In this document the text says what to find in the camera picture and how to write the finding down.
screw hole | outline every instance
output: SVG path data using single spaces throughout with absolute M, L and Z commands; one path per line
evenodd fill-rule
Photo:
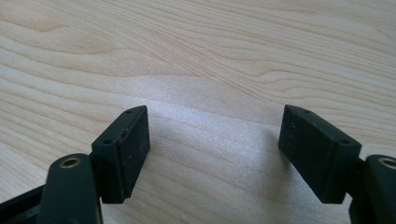
M 347 140 L 345 140 L 345 139 L 341 139 L 341 140 L 340 140 L 340 143 L 346 144 L 346 145 L 349 144 L 349 142 L 348 142 Z
M 396 170 L 396 160 L 388 159 L 388 158 L 379 158 L 379 162 L 381 162 L 384 166 Z
M 69 158 L 67 160 L 62 161 L 61 164 L 59 164 L 59 166 L 64 169 L 72 168 L 73 166 L 77 166 L 80 162 L 81 162 L 81 160 L 77 157 Z
M 104 144 L 111 144 L 111 143 L 113 143 L 113 140 L 107 139 L 107 140 L 103 141 L 103 143 Z

wooden table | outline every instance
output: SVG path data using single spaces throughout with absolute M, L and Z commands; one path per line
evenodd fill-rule
M 279 152 L 284 104 L 396 157 L 391 0 L 1 1 L 0 202 L 148 106 L 151 149 L 105 223 L 348 223 Z

black plastic part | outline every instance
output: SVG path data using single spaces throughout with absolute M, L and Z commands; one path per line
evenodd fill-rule
M 92 143 L 91 158 L 103 203 L 130 198 L 149 153 L 148 110 L 141 105 L 123 112 Z
M 50 166 L 37 223 L 102 223 L 89 156 L 68 155 Z
M 0 204 L 0 223 L 35 223 L 44 186 Z
M 279 149 L 322 203 L 342 203 L 361 144 L 306 109 L 285 105 Z
M 349 216 L 352 224 L 377 223 L 375 211 L 364 184 L 364 166 L 364 161 L 359 159 L 347 176 L 347 193 L 353 198 L 349 207 Z
M 396 160 L 372 155 L 363 167 L 363 179 L 379 223 L 396 223 Z

black plastic bracket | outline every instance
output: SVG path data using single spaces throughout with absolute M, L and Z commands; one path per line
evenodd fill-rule
M 363 161 L 358 141 L 293 105 L 285 106 L 278 146 L 322 203 L 353 197 L 352 223 L 396 223 L 396 159 Z
M 44 186 L 0 204 L 0 223 L 102 223 L 99 198 L 130 198 L 148 153 L 148 110 L 142 105 L 120 114 L 89 156 L 60 158 Z

light wood surface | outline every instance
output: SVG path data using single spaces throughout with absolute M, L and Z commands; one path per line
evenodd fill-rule
M 1 1 L 0 202 L 148 106 L 106 223 L 348 223 L 277 149 L 284 104 L 396 157 L 396 2 Z

